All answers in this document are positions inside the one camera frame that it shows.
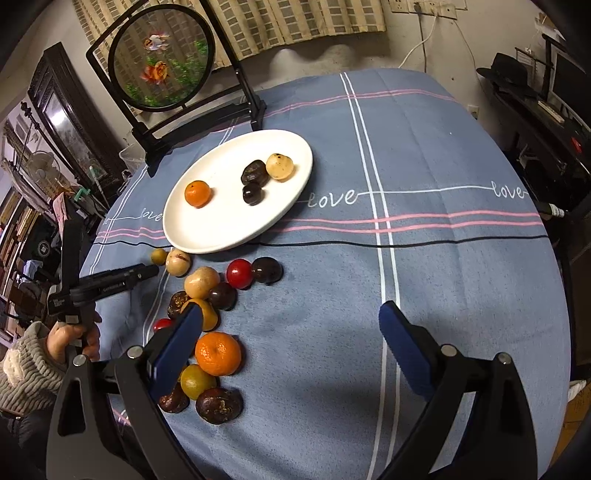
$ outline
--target goldfish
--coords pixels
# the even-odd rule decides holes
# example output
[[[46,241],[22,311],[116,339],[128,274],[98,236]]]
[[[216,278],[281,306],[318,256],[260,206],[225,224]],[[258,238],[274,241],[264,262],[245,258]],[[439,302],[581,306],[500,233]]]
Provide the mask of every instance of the goldfish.
[[[170,35],[166,33],[150,35],[144,40],[144,48],[149,51],[166,50],[168,48],[167,38],[170,38]]]
[[[168,67],[163,61],[156,62],[153,67],[148,65],[140,74],[140,78],[146,82],[155,83],[159,85],[168,76]]]

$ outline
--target blue tablecloth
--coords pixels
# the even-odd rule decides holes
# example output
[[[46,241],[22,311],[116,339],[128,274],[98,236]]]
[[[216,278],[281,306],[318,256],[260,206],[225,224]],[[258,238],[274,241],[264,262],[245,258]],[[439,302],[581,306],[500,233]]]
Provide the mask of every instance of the blue tablecloth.
[[[220,330],[238,335],[248,351],[245,368],[222,378],[242,392],[242,415],[213,426],[193,405],[167,414],[191,458],[215,480],[376,478],[424,408],[378,329],[378,308],[392,299],[439,343],[481,358],[512,355],[545,471],[566,405],[566,303],[544,227],[496,144],[422,73],[309,77],[261,96],[264,127],[305,138],[314,169],[269,231],[193,258],[193,268],[224,271],[234,258],[269,255],[285,276],[240,292],[236,308],[222,313]],[[178,148],[153,179],[137,172],[83,273],[148,262],[148,245],[168,244],[162,211],[177,179],[204,153],[249,131],[241,123]],[[183,279],[163,269],[133,292],[99,302],[102,357],[144,344],[182,288]],[[461,437],[466,397],[439,466]],[[113,407],[125,418],[123,405]]]

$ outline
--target red cherry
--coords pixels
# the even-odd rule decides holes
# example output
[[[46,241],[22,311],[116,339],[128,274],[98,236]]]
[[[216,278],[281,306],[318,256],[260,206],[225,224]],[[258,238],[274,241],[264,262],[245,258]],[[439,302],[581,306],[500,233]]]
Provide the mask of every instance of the red cherry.
[[[161,328],[170,327],[174,322],[171,319],[160,319],[154,322],[152,327],[153,331],[160,330]]]
[[[226,281],[234,288],[243,290],[252,283],[251,263],[243,258],[238,258],[228,265]]]

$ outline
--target gray knit sleeve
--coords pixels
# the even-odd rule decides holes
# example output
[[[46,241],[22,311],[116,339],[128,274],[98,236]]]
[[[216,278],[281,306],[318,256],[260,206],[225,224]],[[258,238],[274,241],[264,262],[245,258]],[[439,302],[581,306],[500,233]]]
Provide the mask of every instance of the gray knit sleeve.
[[[65,365],[46,350],[49,330],[33,323],[0,362],[0,408],[19,415],[53,405]]]

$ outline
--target white plate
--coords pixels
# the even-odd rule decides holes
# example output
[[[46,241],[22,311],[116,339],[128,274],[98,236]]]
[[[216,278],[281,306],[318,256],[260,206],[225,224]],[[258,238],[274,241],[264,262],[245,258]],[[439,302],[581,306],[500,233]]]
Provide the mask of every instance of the white plate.
[[[288,180],[269,179],[258,205],[242,199],[240,176],[254,160],[267,162],[273,153],[291,157],[295,171]],[[164,206],[168,241],[182,251],[207,254],[235,247],[263,233],[296,202],[312,171],[312,150],[299,135],[285,130],[251,132],[214,148],[198,159],[174,186]],[[184,199],[185,187],[203,180],[212,199],[202,208]]]

